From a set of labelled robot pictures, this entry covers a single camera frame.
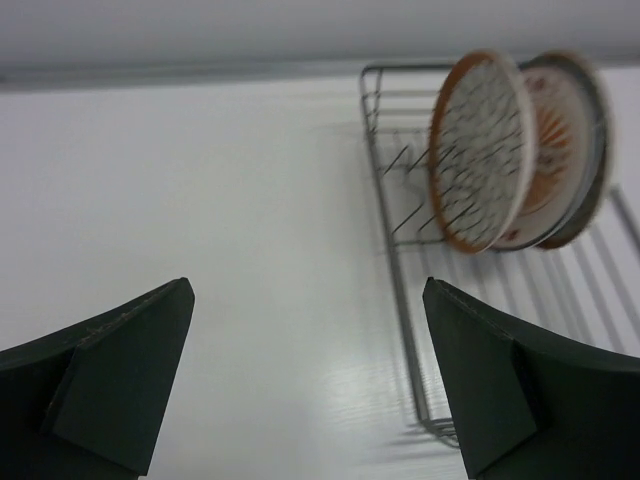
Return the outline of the sunburst plate with glass rim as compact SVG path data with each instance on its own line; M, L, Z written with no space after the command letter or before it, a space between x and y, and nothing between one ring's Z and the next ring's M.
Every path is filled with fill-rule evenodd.
M578 76L535 57L521 71L535 108L537 155L523 206L493 245L498 251L537 247L556 233L581 205L598 169L599 120Z

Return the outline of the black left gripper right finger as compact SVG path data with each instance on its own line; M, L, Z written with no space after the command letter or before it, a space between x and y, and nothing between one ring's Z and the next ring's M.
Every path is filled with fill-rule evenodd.
M423 303L471 479L636 479L639 360L429 278Z

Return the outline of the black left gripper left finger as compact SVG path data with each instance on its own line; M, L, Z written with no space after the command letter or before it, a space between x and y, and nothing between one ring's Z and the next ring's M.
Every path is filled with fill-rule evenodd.
M2 478L147 475L194 305L178 278L2 351Z

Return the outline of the floral plate orange rim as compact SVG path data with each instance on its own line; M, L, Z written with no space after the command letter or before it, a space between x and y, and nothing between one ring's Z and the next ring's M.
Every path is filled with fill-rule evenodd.
M595 135L599 142L596 149L598 169L589 190L571 218L556 233L537 245L539 249L554 250L570 244L582 234L593 222L604 203L615 169L615 122L610 91L603 76L590 60L570 50L545 51L535 57L535 60L548 60L572 70L595 104L596 116L599 120L599 131Z
M518 216L537 155L535 109L508 54L478 49L451 68L431 115L426 160L433 214L465 254L491 248Z

